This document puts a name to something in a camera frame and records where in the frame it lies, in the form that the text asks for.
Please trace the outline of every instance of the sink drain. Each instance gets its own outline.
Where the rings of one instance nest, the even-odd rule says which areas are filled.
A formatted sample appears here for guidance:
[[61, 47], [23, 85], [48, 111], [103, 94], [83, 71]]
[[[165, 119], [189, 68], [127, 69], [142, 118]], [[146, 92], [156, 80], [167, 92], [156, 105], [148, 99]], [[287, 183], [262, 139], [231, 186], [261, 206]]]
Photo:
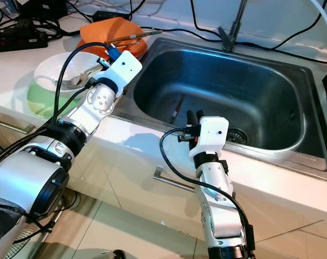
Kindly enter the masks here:
[[247, 142], [245, 134], [240, 130], [236, 130], [234, 128], [228, 130], [226, 140], [238, 144], [246, 144]]

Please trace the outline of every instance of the fork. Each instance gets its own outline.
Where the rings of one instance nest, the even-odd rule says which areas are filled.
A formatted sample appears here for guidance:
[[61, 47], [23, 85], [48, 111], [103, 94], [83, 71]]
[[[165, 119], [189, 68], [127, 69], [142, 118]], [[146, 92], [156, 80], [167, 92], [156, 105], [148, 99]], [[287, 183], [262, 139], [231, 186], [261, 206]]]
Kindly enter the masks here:
[[[73, 89], [75, 86], [79, 85], [79, 83], [86, 80], [91, 73], [93, 73], [99, 69], [102, 69], [102, 67], [103, 66], [101, 66], [101, 65], [97, 65], [97, 66], [94, 66], [90, 69], [83, 71], [81, 74], [78, 74], [77, 76], [74, 76], [71, 79], [62, 80], [62, 84], [60, 85], [62, 90]], [[54, 84], [56, 86], [57, 86], [57, 83], [58, 83], [58, 80], [54, 80]]]

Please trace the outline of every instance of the faucet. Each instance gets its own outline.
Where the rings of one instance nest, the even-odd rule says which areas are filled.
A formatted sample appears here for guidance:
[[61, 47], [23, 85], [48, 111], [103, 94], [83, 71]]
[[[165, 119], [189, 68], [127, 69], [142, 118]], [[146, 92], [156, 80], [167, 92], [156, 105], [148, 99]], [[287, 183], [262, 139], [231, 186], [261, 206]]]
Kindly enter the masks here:
[[232, 24], [232, 27], [229, 31], [229, 35], [227, 35], [225, 33], [225, 31], [223, 30], [223, 28], [219, 27], [217, 28], [220, 34], [220, 37], [222, 39], [223, 42], [223, 49], [227, 50], [227, 51], [232, 51], [234, 48], [234, 44], [235, 41], [237, 39], [237, 35], [240, 29], [240, 25], [241, 25], [241, 17], [243, 16], [244, 10], [245, 10], [245, 6], [248, 0], [241, 0], [241, 3], [239, 5], [239, 9], [238, 9], [238, 14], [237, 14], [237, 18], [235, 19], [235, 21]]

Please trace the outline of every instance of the sink basin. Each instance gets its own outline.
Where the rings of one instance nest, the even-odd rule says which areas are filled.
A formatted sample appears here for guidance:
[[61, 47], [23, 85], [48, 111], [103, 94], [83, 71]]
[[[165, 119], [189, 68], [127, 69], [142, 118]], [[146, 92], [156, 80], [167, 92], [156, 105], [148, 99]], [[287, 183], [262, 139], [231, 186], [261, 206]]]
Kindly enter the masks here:
[[226, 150], [327, 180], [327, 131], [309, 69], [164, 38], [141, 62], [117, 116], [166, 131], [203, 110], [229, 121]]

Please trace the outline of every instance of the kitchen counter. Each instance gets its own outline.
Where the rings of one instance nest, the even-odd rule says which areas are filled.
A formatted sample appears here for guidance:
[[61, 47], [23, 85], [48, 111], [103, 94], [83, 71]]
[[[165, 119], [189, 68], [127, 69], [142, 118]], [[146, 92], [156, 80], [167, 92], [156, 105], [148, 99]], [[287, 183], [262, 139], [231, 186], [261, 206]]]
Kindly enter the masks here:
[[[84, 21], [81, 19], [69, 18], [62, 22], [62, 27], [65, 30], [73, 30], [76, 26], [79, 27], [83, 24]], [[197, 45], [221, 48], [221, 44], [208, 43], [187, 35], [170, 33], [148, 37], [146, 39], [148, 45], [151, 45], [156, 37], [168, 37]], [[33, 81], [34, 70], [44, 59], [58, 53], [72, 51], [79, 40], [79, 37], [64, 37], [50, 42], [49, 47], [45, 49], [0, 53], [0, 112], [36, 126], [41, 125], [45, 120], [35, 116], [29, 110], [26, 99], [28, 87]], [[313, 72], [320, 99], [324, 98], [322, 78], [327, 73], [327, 65], [239, 46], [236, 47], [235, 52], [308, 67]], [[327, 120], [327, 107], [323, 106], [322, 108]], [[98, 141], [109, 141], [125, 146], [126, 140], [129, 138], [141, 136], [140, 141], [146, 143], [146, 149], [151, 150], [151, 155], [161, 157], [157, 143], [151, 143], [150, 138], [145, 139], [145, 136], [153, 135], [159, 138], [163, 132], [110, 116], [101, 123], [94, 138], [97, 138]], [[140, 146], [132, 145], [129, 148], [145, 152]], [[170, 136], [166, 149], [169, 159], [174, 165], [181, 170], [187, 168], [188, 174], [194, 172], [193, 163], [188, 159], [187, 145], [178, 143], [175, 137]], [[307, 213], [315, 212], [324, 218], [327, 217], [326, 181], [227, 151], [223, 151], [223, 158], [227, 160], [230, 169], [229, 176], [234, 182], [237, 192], [265, 196], [271, 202], [290, 209]]]

